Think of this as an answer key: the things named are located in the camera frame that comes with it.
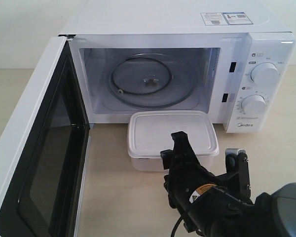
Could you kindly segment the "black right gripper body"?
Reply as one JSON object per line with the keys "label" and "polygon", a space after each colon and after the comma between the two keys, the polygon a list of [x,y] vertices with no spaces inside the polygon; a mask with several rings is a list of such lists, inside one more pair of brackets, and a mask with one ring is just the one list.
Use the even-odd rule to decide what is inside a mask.
{"label": "black right gripper body", "polygon": [[171,208],[178,210],[187,229],[210,229],[228,215],[223,181],[200,164],[173,165],[164,176]]}

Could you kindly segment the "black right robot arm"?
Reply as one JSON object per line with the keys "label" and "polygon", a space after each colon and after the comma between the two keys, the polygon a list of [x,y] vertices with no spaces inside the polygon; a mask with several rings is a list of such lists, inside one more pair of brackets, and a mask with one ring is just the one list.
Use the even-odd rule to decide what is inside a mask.
{"label": "black right robot arm", "polygon": [[164,188],[179,224],[200,237],[296,237],[296,183],[251,200],[248,156],[243,149],[225,151],[226,172],[214,175],[203,167],[188,136],[171,135],[174,147],[160,153]]}

